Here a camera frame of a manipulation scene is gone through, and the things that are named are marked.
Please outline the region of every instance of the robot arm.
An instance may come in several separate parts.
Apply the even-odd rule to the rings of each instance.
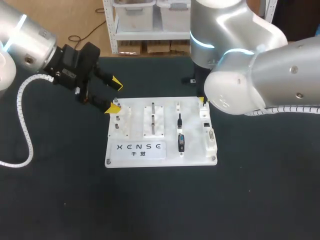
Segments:
[[[319,46],[318,37],[288,45],[245,0],[192,0],[191,57],[212,69],[203,90],[225,113],[318,113]]]
[[[31,73],[44,70],[54,77],[53,84],[74,91],[82,104],[90,103],[107,114],[120,111],[110,100],[89,92],[92,73],[117,91],[123,87],[112,74],[98,67],[100,49],[92,43],[79,51],[69,45],[60,48],[55,35],[3,0],[0,0],[0,42],[0,91],[12,83],[17,64]]]
[[[14,60],[9,53],[4,51],[3,44],[0,41],[0,97],[14,81],[16,71]]]

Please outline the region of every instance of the white storage box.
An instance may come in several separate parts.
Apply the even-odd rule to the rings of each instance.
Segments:
[[[119,17],[121,30],[152,31],[155,4],[156,0],[114,0],[113,6]]]
[[[165,32],[190,31],[189,0],[157,0],[161,9],[162,28]]]

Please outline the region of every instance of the yellow tag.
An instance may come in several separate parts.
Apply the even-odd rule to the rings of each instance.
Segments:
[[[105,111],[105,114],[117,114],[118,112],[120,112],[121,107],[118,107],[117,105],[114,105],[113,103],[111,103],[109,109],[107,111]]]
[[[116,82],[117,84],[120,84],[120,85],[121,85],[121,87],[119,88],[119,90],[118,90],[118,91],[120,91],[120,90],[124,87],[124,86],[122,85],[122,83],[121,83],[121,82],[119,82],[119,81],[118,81],[118,79],[116,79],[116,77],[115,77],[115,76],[113,76],[112,81],[114,81],[114,82]]]

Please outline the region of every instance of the black table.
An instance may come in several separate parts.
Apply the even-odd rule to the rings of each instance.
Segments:
[[[193,96],[187,57],[103,58],[120,98]],[[16,113],[20,70],[0,99],[0,160],[28,148]],[[106,94],[106,87],[93,89]],[[320,116],[231,116],[212,107],[218,165],[107,169],[109,117],[39,80],[23,109],[32,162],[0,167],[1,240],[318,240]]]

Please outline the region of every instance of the black connector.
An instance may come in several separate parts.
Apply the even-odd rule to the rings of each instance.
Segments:
[[[179,153],[185,152],[185,135],[179,134],[178,136],[178,150]]]
[[[178,129],[182,129],[182,119],[181,119],[181,113],[179,113],[179,119],[178,119]]]

